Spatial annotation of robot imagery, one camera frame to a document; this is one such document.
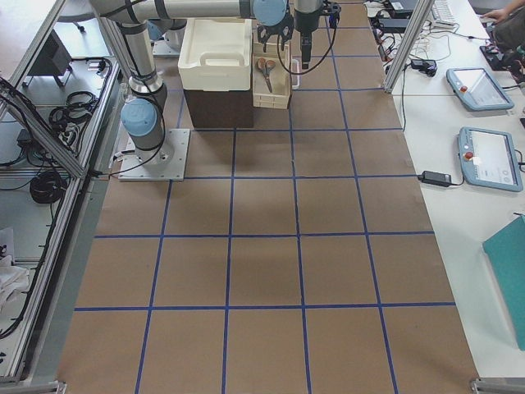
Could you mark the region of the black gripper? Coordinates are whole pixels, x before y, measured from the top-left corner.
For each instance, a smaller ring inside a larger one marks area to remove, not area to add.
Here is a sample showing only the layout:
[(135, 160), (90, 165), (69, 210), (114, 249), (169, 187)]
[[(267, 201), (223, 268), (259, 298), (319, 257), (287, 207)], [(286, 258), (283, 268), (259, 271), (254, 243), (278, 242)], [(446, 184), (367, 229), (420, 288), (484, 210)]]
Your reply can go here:
[(284, 51), (285, 45), (292, 40), (293, 33), (293, 21), (281, 21), (272, 26), (264, 25), (262, 23), (257, 24), (257, 39), (262, 45), (262, 51), (264, 53), (267, 51), (267, 41), (274, 35), (280, 39), (279, 48), (281, 51)]
[(311, 62), (312, 35), (319, 26), (321, 11), (302, 12), (294, 10), (294, 28), (300, 35), (301, 67), (308, 69)]

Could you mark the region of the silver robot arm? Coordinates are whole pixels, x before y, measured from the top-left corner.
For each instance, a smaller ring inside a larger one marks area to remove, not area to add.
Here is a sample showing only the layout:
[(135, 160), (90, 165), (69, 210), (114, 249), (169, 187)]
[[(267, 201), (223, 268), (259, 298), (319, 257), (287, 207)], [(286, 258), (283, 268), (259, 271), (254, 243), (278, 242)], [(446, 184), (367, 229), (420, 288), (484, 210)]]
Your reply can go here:
[(177, 58), (196, 129), (251, 128), (253, 22), (263, 32), (261, 42), (293, 30), (284, 1), (93, 1), (91, 5), (119, 34), (134, 95), (121, 111), (121, 124), (135, 145), (135, 157), (144, 164), (168, 159), (174, 148), (163, 125), (167, 83), (155, 57)]
[(322, 0), (294, 1), (294, 27), (300, 34), (301, 67), (309, 68), (311, 62), (313, 32), (319, 26)]

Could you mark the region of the person hand at desk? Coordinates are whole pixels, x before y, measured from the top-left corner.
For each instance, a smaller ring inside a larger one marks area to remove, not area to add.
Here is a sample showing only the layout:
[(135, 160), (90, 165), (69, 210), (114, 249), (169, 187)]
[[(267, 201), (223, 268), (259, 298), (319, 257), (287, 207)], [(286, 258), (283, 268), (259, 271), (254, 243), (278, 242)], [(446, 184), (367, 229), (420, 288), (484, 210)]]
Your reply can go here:
[(504, 21), (509, 16), (509, 12), (504, 9), (496, 9), (493, 11), (489, 11), (486, 14), (484, 14), (483, 18), (492, 19), (495, 23), (499, 23), (501, 21)]

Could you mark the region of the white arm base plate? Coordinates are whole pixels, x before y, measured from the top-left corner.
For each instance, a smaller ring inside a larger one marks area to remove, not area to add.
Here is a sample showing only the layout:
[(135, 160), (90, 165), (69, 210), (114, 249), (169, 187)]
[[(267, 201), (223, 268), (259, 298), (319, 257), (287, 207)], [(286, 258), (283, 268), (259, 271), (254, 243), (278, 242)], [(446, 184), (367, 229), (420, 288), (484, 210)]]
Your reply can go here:
[(156, 150), (144, 152), (135, 149), (128, 137), (126, 149), (132, 153), (123, 156), (117, 174), (121, 181), (183, 181), (189, 148), (190, 129), (168, 129), (165, 142)]

